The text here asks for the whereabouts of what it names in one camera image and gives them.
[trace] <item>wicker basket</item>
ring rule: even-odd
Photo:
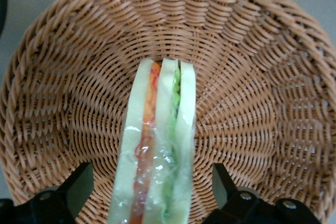
[[[93,161],[78,223],[104,223],[120,124],[138,63],[197,72],[190,223],[214,208],[211,169],[322,222],[335,207],[336,51],[292,0],[58,0],[13,55],[0,99],[0,159],[16,203]]]

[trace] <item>woven basket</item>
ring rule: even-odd
[[[104,223],[120,125],[143,58],[197,72],[190,223],[216,203],[212,164],[326,222],[336,194],[336,51],[292,0],[57,0],[29,27],[0,99],[0,159],[17,204],[94,164],[78,223]]]

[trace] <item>black clamp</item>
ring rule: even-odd
[[[92,191],[92,163],[82,163],[57,190],[42,191],[16,207],[11,199],[0,199],[0,223],[76,224]]]
[[[249,190],[238,190],[223,164],[213,165],[212,186],[219,209],[203,224],[321,224],[298,200],[280,199],[273,206]]]

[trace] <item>sandwich slice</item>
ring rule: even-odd
[[[177,60],[164,59],[160,67],[152,60],[141,61],[128,104],[108,223],[187,223],[195,102],[191,64],[179,66]]]

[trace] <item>sandwich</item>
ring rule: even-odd
[[[108,224],[185,224],[192,196],[193,65],[140,62],[122,130]]]

